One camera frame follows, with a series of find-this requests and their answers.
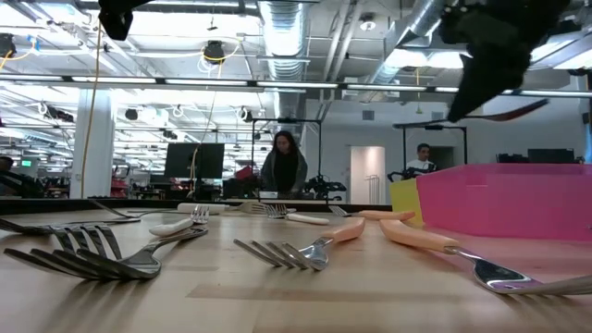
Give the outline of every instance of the white pillar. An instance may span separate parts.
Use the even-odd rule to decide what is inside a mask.
[[[70,182],[71,199],[109,196],[111,192],[117,105],[112,105],[110,91],[99,90],[96,92],[94,100],[91,135],[84,171],[84,193],[82,193],[82,159],[90,122],[92,98],[92,90],[80,90],[76,117],[74,163],[72,164],[72,180]]]

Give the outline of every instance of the pink plastic bin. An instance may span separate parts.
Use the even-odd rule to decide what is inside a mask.
[[[469,235],[592,241],[592,166],[458,166],[417,178],[424,222]]]

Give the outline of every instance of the exposed ceiling pipe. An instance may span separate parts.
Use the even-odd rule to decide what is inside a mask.
[[[430,35],[440,23],[440,13],[447,4],[447,0],[417,0],[410,15],[395,22],[385,38],[386,56],[368,79],[368,83],[389,84],[400,68],[389,65],[394,63],[397,47],[419,37]]]
[[[341,66],[343,65],[343,60],[345,59],[345,55],[347,55],[348,50],[350,49],[350,42],[352,41],[353,32],[356,28],[356,22],[360,19],[362,15],[362,6],[361,3],[355,4],[355,9],[353,10],[353,14],[351,14],[350,26],[348,27],[347,32],[345,33],[345,37],[343,37],[343,43],[341,43],[341,49],[339,50],[339,55],[337,57],[337,62],[335,63],[335,67],[333,67],[333,74],[331,74],[330,81],[337,80],[339,72],[341,71]]]
[[[304,55],[308,5],[294,2],[259,2],[265,25],[263,35],[268,56]],[[267,62],[272,80],[302,80],[305,64],[294,60]],[[274,109],[277,118],[305,118],[305,94],[274,92]],[[302,124],[281,125],[284,130],[300,137]]]
[[[345,20],[348,17],[349,9],[350,1],[345,1],[339,9],[339,20],[337,22],[337,26],[335,27],[335,31],[333,32],[333,36],[331,37],[331,45],[329,46],[327,60],[325,61],[325,69],[323,70],[322,81],[329,79],[329,71],[331,70],[331,65],[333,65],[333,58],[335,57],[337,47],[339,46],[339,40],[341,39],[341,33],[343,32],[343,27],[345,26]]]

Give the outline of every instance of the woman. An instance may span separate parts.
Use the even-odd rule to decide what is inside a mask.
[[[261,169],[264,188],[277,191],[278,197],[295,197],[304,187],[307,172],[308,166],[292,134],[279,131]]]

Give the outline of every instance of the desk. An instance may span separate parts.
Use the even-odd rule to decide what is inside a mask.
[[[3,216],[22,224],[41,217],[45,222],[64,222],[111,215],[86,211]],[[151,239],[149,227],[178,219],[150,215],[141,223],[114,226],[113,231],[124,255],[131,254]],[[341,221],[330,219],[332,225]],[[272,268],[232,240],[304,246],[327,227],[237,212],[210,216],[208,227],[209,234],[201,239],[161,249],[160,277],[143,283],[81,282],[0,255],[0,327],[9,333],[579,333],[592,329],[592,296],[497,296],[476,286],[468,262],[392,243],[375,222],[367,224],[360,239],[330,248],[330,267],[320,273]],[[592,273],[592,244],[459,239],[467,248],[543,281]],[[2,249],[55,246],[52,238],[0,231]]]

